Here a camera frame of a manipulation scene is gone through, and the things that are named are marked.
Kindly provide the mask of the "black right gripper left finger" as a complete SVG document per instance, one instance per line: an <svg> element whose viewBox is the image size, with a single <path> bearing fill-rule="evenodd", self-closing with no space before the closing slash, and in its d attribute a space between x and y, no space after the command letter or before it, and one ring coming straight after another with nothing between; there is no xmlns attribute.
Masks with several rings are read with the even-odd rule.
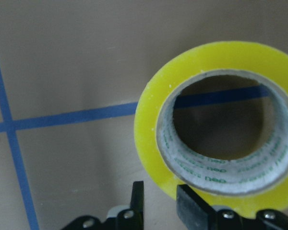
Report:
<svg viewBox="0 0 288 230"><path fill-rule="evenodd" d="M143 230L144 229L144 182L132 184L129 205L112 207L105 221L106 230Z"/></svg>

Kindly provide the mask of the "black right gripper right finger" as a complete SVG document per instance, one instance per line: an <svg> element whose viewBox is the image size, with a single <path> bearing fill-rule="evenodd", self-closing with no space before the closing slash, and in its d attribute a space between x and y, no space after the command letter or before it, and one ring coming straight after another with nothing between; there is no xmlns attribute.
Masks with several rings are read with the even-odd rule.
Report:
<svg viewBox="0 0 288 230"><path fill-rule="evenodd" d="M188 185L177 186L177 215L189 230L241 230L239 215L226 206L210 206Z"/></svg>

